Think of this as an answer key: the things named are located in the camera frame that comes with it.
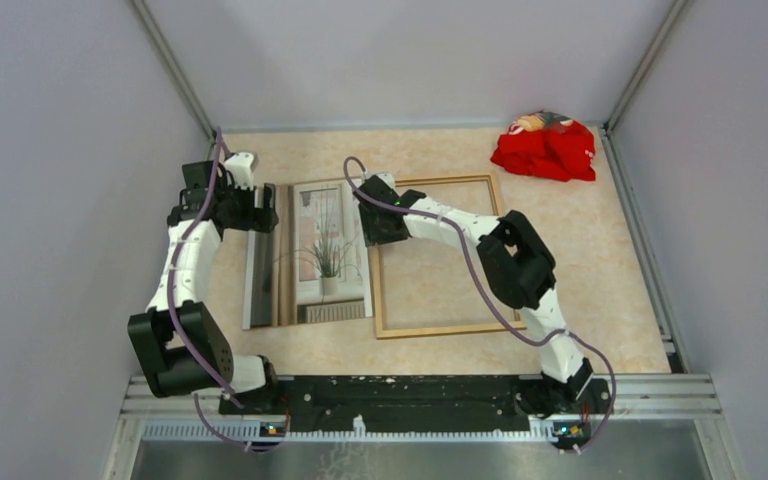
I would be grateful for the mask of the printed plant window photo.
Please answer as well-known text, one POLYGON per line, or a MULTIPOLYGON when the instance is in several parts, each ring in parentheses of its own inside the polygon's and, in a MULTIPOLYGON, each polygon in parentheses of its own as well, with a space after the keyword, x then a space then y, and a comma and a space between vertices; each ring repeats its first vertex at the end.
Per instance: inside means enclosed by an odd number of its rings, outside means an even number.
POLYGON ((278 185, 271 204, 277 225, 249 237, 242 328, 374 317, 369 254, 348 183, 278 185))

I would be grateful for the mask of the wooden picture frame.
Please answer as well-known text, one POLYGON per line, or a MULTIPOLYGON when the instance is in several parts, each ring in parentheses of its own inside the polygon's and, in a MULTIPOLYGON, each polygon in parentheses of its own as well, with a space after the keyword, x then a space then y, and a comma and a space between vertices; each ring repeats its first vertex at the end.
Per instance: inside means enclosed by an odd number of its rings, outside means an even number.
MULTIPOLYGON (((394 188, 418 186, 428 187, 434 185, 451 186, 465 183, 483 184, 488 192, 492 212, 498 214, 501 211, 503 207, 502 195, 498 185, 497 177, 493 172, 469 175, 414 177, 392 181, 394 188)), ((369 246, 367 251, 368 260, 370 262, 370 273, 372 274, 370 285, 372 288, 372 304, 375 313, 374 325, 377 340, 493 333, 505 330, 505 328, 497 321, 492 321, 490 323, 471 323, 463 325, 435 324, 431 326, 390 329, 387 326, 385 305, 386 296, 383 286, 384 274, 382 273, 381 246, 369 246)))

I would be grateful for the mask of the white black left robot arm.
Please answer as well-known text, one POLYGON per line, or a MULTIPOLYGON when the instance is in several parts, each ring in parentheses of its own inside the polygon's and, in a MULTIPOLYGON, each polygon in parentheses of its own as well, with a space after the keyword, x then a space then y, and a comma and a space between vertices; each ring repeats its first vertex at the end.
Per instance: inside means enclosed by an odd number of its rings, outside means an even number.
POLYGON ((281 393, 263 355, 233 353, 206 305, 215 254, 227 230, 270 233, 278 224, 275 187, 257 188, 250 152, 182 168, 185 187, 167 217, 168 252, 159 285, 128 337, 157 398, 221 388, 234 406, 268 413, 281 393))

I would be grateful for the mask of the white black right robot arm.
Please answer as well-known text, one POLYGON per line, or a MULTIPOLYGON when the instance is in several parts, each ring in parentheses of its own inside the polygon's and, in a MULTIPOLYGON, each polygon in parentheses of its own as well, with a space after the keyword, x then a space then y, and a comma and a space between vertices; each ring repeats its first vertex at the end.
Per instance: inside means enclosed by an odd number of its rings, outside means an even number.
POLYGON ((586 407, 594 377, 584 354, 588 347, 568 329, 556 289, 556 261, 522 213, 482 215, 420 191, 397 193, 384 174, 368 176, 351 189, 367 245, 421 239, 461 251, 491 314, 539 353, 541 385, 535 396, 547 404, 536 413, 586 407))

